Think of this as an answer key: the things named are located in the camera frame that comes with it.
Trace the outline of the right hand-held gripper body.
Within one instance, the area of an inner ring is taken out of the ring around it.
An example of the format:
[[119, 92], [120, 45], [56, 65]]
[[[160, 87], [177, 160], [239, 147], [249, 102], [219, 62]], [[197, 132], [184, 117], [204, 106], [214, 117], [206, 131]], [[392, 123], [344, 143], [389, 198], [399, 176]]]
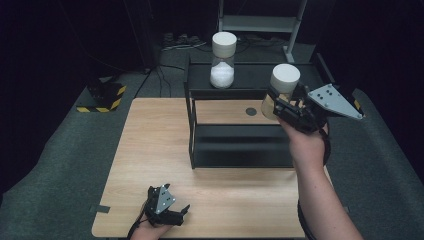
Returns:
[[298, 131], [311, 134], [322, 129], [328, 117], [345, 117], [336, 112], [336, 97], [337, 90], [332, 84], [315, 90], [308, 87], [308, 96], [304, 100], [295, 100], [293, 92], [286, 108], [277, 117]]

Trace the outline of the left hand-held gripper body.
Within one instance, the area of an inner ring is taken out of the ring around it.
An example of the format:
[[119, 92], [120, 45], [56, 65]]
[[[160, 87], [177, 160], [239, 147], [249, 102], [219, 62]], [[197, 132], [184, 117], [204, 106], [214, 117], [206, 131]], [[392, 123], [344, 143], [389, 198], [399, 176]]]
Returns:
[[174, 225], [181, 226], [184, 216], [180, 212], [171, 211], [170, 207], [176, 199], [162, 186], [148, 189], [148, 197], [145, 203], [145, 214], [151, 225]]

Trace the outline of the jar with yellow powder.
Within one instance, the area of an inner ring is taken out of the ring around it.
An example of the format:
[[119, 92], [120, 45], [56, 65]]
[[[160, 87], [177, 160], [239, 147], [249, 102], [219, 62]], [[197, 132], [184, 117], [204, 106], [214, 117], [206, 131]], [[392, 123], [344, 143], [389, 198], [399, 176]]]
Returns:
[[[273, 68], [270, 85], [277, 90], [283, 100], [289, 101], [300, 76], [300, 71], [295, 66], [286, 63], [279, 64]], [[274, 100], [269, 94], [266, 94], [261, 105], [262, 114], [270, 120], [276, 120], [277, 117], [274, 115], [273, 110]]]

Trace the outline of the jar with white granules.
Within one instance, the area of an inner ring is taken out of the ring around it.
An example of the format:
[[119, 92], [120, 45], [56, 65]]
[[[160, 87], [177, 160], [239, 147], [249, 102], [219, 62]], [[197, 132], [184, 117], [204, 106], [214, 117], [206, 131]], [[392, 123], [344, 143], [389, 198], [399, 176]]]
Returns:
[[228, 88], [234, 81], [236, 43], [236, 36], [230, 32], [217, 32], [212, 37], [210, 83], [215, 88]]

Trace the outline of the black two-tier metal rack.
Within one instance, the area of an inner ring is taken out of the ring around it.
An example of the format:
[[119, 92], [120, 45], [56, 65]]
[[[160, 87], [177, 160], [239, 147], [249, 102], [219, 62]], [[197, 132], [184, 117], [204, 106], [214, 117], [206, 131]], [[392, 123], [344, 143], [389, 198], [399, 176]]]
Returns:
[[[288, 136], [261, 112], [272, 63], [237, 63], [227, 89], [209, 81], [211, 64], [186, 58], [184, 89], [194, 168], [290, 168]], [[255, 116], [245, 110], [253, 107]]]

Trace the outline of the person's left hand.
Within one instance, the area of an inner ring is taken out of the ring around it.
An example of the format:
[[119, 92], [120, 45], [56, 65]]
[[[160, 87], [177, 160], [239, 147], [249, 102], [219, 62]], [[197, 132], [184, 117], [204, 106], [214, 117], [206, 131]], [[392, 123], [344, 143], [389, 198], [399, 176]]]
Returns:
[[140, 219], [136, 221], [129, 240], [159, 240], [171, 228], [172, 225], [152, 226], [147, 220], [147, 216], [143, 214]]

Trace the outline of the person's right hand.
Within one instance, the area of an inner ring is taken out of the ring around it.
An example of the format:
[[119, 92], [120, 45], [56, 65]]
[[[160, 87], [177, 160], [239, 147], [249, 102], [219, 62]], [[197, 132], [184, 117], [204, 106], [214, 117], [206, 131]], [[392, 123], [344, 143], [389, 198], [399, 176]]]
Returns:
[[278, 122], [289, 137], [289, 149], [295, 169], [298, 172], [322, 171], [325, 143], [320, 133], [304, 134], [282, 119]]

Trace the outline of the black stand base, striped edge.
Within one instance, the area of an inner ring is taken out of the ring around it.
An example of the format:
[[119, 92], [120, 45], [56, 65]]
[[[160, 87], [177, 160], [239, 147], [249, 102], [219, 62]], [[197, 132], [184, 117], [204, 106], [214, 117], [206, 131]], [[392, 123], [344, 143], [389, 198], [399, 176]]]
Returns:
[[98, 80], [89, 84], [76, 101], [76, 110], [81, 113], [115, 111], [121, 103], [126, 87], [120, 83]]
[[353, 96], [354, 89], [336, 85], [336, 112], [353, 119], [361, 120], [364, 118], [364, 112], [358, 100]]

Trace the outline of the grey metal stand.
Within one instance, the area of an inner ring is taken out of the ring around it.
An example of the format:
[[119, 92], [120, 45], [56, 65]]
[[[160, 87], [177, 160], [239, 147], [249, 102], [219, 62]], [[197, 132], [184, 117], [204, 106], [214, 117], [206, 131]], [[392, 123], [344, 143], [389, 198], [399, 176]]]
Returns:
[[288, 44], [283, 53], [288, 63], [294, 63], [292, 54], [308, 0], [301, 0], [298, 12], [293, 17], [226, 15], [224, 0], [218, 0], [218, 31], [289, 33]]

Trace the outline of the power strip with plugs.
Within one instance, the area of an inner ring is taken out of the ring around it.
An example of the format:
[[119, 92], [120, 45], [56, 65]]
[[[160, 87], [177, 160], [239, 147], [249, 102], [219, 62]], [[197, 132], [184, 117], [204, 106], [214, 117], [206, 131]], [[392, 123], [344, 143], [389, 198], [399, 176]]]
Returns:
[[205, 44], [206, 42], [198, 36], [188, 36], [187, 34], [175, 36], [173, 33], [165, 33], [163, 35], [162, 50], [185, 50], [201, 47]]

